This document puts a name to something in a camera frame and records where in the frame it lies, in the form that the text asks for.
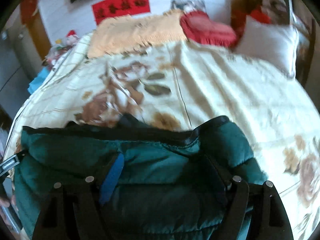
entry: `green jacket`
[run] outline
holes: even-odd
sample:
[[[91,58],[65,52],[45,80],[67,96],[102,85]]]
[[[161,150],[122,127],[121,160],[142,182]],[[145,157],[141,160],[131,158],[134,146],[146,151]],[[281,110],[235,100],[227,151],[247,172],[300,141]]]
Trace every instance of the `green jacket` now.
[[[14,183],[20,219],[29,237],[40,203],[55,182],[83,183],[115,152],[124,154],[124,169],[101,212],[118,239],[210,237],[225,208],[196,161],[203,152],[249,183],[267,179],[244,134],[226,116],[187,132],[148,128],[130,116],[112,129],[24,127],[21,143],[29,154],[16,166]]]

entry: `red banner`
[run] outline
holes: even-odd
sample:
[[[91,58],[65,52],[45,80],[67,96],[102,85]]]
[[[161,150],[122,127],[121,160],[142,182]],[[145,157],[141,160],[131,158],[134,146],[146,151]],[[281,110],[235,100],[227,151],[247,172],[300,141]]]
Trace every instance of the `red banner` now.
[[[92,5],[97,25],[106,18],[150,12],[149,0],[104,0]]]

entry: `silver screw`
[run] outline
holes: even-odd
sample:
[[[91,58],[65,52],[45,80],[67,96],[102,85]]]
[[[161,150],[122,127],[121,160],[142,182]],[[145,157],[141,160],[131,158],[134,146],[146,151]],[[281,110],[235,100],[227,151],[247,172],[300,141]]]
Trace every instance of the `silver screw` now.
[[[240,176],[233,176],[232,178],[235,182],[240,182],[241,181],[241,177]]]
[[[62,186],[61,182],[56,182],[53,187],[54,188],[60,188]]]
[[[85,178],[85,182],[90,183],[94,181],[94,177],[93,176],[88,176]]]
[[[266,181],[266,185],[267,185],[268,187],[273,187],[273,183],[272,183],[270,180],[267,180],[267,181]]]

